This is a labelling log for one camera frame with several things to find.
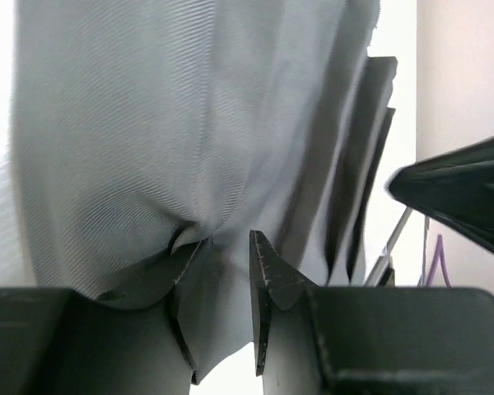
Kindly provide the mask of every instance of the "purple wire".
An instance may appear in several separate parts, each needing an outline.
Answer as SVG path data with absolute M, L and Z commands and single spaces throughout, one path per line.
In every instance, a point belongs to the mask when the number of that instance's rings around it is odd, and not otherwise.
M 430 271 L 428 273 L 428 279 L 426 280 L 425 286 L 431 286 L 432 282 L 434 281 L 438 261 L 440 262 L 441 271 L 443 272 L 443 278 L 445 279 L 445 284 L 446 286 L 451 287 L 452 285 L 450 284 L 450 279 L 448 277 L 448 270 L 446 269 L 443 235 L 437 235 L 436 249 L 434 250 L 434 257 L 431 260 Z

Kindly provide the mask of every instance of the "purple cable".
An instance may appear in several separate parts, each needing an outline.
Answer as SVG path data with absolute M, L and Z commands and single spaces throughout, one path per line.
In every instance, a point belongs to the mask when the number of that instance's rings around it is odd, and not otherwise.
M 428 279 L 426 280 L 425 286 L 431 286 L 434 281 L 434 276 L 436 275 L 437 262 L 440 261 L 441 271 L 443 272 L 443 278 L 445 279 L 445 284 L 451 287 L 450 279 L 448 277 L 448 271 L 446 270 L 445 262 L 445 248 L 443 247 L 443 235 L 437 235 L 436 249 L 434 250 L 434 257 L 431 260 L 430 271 L 428 273 Z

